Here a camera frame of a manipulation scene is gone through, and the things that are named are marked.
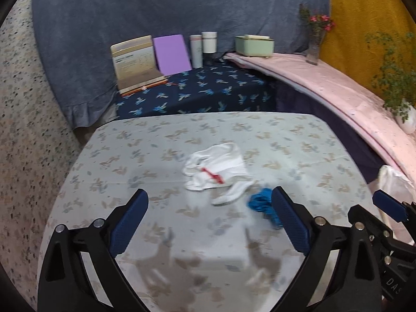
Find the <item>yellow fabric backdrop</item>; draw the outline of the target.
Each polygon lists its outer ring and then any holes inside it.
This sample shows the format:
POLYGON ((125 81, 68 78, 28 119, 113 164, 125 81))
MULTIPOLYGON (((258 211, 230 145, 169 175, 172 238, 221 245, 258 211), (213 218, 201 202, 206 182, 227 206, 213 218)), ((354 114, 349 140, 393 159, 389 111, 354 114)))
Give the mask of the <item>yellow fabric backdrop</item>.
POLYGON ((379 72, 383 50, 368 46, 369 33, 415 32, 415 22, 401 0, 331 0, 335 27, 325 35, 320 59, 377 96, 372 78, 379 72))

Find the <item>purple notebook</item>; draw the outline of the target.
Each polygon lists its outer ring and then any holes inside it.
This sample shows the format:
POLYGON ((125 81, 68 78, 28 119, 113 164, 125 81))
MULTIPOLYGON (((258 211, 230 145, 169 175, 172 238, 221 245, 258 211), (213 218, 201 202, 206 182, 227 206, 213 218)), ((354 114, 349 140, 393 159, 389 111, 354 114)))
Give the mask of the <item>purple notebook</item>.
POLYGON ((164 75, 175 75, 192 69, 182 35, 153 38, 159 70, 164 75))

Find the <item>white lined trash bin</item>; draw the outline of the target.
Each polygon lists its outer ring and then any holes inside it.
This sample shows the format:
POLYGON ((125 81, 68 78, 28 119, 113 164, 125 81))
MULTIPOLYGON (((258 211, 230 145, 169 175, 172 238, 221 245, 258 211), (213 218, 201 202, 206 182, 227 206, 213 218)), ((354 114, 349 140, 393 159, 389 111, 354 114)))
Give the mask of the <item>white lined trash bin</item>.
MULTIPOLYGON (((384 165, 380 168, 377 178, 377 190, 383 190, 399 202, 411 204, 415 202, 415 187, 410 180, 400 171, 391 166, 384 165)), ((389 218, 383 213, 382 220, 393 230, 393 236, 406 244, 415 246, 410 233, 402 223, 397 223, 393 218, 389 218)))

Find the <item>light floral tablecloth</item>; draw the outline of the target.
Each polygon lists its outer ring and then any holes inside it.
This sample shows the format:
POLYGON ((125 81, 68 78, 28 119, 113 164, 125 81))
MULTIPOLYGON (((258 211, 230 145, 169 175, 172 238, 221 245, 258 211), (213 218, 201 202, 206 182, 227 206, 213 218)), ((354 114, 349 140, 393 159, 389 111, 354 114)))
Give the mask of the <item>light floral tablecloth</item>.
POLYGON ((110 122, 90 138, 58 193, 44 231, 88 226, 143 189, 149 208, 118 265, 152 311, 269 311, 302 263, 286 233, 248 208, 280 186, 313 216, 348 224, 378 208, 325 122, 291 113, 204 113, 110 122), (254 183, 225 206, 221 189, 191 192, 183 166, 196 151, 234 142, 254 183))

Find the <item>navy floral cloth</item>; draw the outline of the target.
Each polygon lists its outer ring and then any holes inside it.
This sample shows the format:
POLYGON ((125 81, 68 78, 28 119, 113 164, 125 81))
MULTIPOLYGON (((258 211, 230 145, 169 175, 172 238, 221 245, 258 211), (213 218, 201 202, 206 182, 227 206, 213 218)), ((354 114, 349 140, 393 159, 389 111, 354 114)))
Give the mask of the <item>navy floral cloth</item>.
POLYGON ((172 75, 167 83, 116 97, 119 120, 186 113, 275 111, 275 80, 219 59, 172 75))

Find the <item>white jar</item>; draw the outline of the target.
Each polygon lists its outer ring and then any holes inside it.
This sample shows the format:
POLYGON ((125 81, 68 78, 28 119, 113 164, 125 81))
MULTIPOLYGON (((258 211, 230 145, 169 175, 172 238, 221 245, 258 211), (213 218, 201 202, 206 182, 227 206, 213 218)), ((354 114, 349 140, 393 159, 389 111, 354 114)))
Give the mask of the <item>white jar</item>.
POLYGON ((217 32, 202 32, 202 49, 204 54, 215 54, 217 52, 217 32))

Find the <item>tall white bottle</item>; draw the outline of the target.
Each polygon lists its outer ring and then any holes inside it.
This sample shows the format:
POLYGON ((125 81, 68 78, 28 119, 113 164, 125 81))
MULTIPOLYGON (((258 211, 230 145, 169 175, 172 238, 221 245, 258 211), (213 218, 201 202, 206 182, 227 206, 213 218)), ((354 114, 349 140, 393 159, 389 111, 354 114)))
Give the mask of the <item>tall white bottle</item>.
POLYGON ((192 67, 194 69, 201 68, 203 66, 202 36, 201 35, 190 36, 190 51, 191 51, 192 67))

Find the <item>green plant white pot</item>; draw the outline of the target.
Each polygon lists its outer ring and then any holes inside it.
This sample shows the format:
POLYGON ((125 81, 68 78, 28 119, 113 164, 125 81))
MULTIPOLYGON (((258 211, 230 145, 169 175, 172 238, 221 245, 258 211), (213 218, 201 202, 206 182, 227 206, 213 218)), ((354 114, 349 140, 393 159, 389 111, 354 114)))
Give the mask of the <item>green plant white pot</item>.
POLYGON ((372 86, 381 91, 383 108, 405 134, 415 133, 415 33, 375 32, 366 35, 369 48, 383 56, 372 86))

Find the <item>glass vase pink flowers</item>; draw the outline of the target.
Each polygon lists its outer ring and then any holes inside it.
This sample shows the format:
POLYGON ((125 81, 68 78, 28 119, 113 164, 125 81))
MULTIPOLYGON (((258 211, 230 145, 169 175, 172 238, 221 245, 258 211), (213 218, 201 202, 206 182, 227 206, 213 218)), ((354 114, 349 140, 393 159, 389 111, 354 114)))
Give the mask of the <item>glass vase pink flowers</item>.
POLYGON ((334 28, 334 20, 326 14, 314 14, 305 4, 300 4, 299 14, 302 22, 307 26, 309 45, 306 61, 317 66, 319 63, 320 46, 327 32, 334 28))

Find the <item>blue measuring tape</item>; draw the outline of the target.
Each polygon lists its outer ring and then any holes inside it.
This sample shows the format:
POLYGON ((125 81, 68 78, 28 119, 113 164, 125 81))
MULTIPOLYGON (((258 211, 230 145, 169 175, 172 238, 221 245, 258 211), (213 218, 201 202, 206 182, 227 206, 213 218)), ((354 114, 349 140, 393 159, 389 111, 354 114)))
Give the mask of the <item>blue measuring tape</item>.
POLYGON ((253 194, 248 201, 248 207, 261 213, 273 226, 273 228, 280 230, 283 228, 279 216, 271 204, 272 189, 263 188, 260 192, 253 194))

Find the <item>blue grey fabric backdrop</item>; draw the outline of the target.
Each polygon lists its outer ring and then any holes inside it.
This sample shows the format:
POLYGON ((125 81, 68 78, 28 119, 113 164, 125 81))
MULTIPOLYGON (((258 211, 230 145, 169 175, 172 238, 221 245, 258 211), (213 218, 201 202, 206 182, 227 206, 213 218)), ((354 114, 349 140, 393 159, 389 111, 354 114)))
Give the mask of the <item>blue grey fabric backdrop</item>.
POLYGON ((32 17, 50 87, 77 128, 94 124, 114 99, 113 44, 214 31, 218 54, 238 35, 270 36, 276 52, 292 54, 307 47, 302 4, 330 10, 330 0, 32 0, 32 17))

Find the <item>white glove red trim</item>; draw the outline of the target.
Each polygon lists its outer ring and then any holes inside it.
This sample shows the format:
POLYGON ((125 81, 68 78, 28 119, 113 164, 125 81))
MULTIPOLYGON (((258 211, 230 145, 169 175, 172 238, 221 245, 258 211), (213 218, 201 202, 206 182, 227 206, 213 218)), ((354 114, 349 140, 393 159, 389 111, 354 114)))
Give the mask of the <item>white glove red trim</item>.
POLYGON ((188 177, 184 187, 189 191, 226 190, 212 199, 213 206, 234 202, 255 183, 239 146, 234 142, 216 144, 190 154, 183 166, 183 174, 188 177))

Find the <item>pink cloth covered shelf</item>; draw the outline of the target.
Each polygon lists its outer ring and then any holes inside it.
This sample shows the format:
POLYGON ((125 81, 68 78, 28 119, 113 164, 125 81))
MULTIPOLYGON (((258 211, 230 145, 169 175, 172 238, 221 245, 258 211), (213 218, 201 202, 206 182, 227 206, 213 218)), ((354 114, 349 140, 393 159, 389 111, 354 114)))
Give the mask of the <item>pink cloth covered shelf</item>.
POLYGON ((227 53, 224 58, 312 97, 347 122, 386 164, 415 182, 415 134, 406 134, 383 108, 381 98, 341 71, 323 61, 309 64, 300 54, 261 58, 227 53))

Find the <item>green tissue box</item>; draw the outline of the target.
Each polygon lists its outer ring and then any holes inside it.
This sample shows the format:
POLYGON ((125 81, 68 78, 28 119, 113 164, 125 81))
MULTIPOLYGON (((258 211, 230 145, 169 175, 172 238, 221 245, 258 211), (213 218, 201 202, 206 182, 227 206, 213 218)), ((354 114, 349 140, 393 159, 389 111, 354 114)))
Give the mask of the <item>green tissue box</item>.
POLYGON ((274 41, 263 35, 240 35, 235 37, 236 52, 248 57, 271 57, 274 41))

